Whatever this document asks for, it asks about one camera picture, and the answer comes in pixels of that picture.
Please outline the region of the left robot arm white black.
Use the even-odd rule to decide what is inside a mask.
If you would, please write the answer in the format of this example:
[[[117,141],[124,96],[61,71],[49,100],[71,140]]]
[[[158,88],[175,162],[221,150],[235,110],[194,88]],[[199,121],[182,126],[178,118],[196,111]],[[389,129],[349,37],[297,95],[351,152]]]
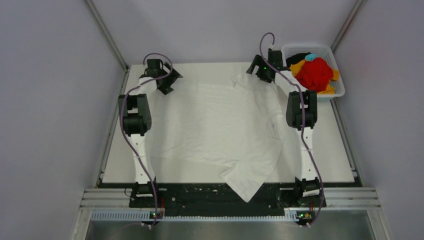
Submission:
[[[172,84],[183,76],[161,59],[146,60],[146,68],[135,87],[118,97],[119,125],[124,140],[134,156],[135,186],[132,197],[140,198],[149,207],[160,202],[155,186],[155,172],[148,153],[147,133],[152,129],[153,117],[149,98],[155,92],[171,93]]]

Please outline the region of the white t shirt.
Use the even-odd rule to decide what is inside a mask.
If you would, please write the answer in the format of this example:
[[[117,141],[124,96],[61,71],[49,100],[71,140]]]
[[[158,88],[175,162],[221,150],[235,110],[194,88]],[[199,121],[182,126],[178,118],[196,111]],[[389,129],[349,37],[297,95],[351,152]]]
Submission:
[[[284,114],[275,87],[248,74],[229,85],[181,80],[149,103],[147,150],[164,182],[172,167],[185,182],[201,182],[208,167],[249,202],[274,171],[284,146]]]

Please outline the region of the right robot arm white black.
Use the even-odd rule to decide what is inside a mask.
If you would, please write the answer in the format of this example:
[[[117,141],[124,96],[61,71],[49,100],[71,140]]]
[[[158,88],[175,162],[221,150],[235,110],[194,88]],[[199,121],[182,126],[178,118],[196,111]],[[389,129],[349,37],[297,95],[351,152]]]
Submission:
[[[268,50],[268,58],[254,56],[246,73],[261,81],[275,84],[287,96],[285,122],[294,131],[299,157],[296,161],[293,200],[307,206],[322,188],[322,177],[313,155],[313,133],[318,121],[317,93],[306,89],[284,66],[280,50]]]

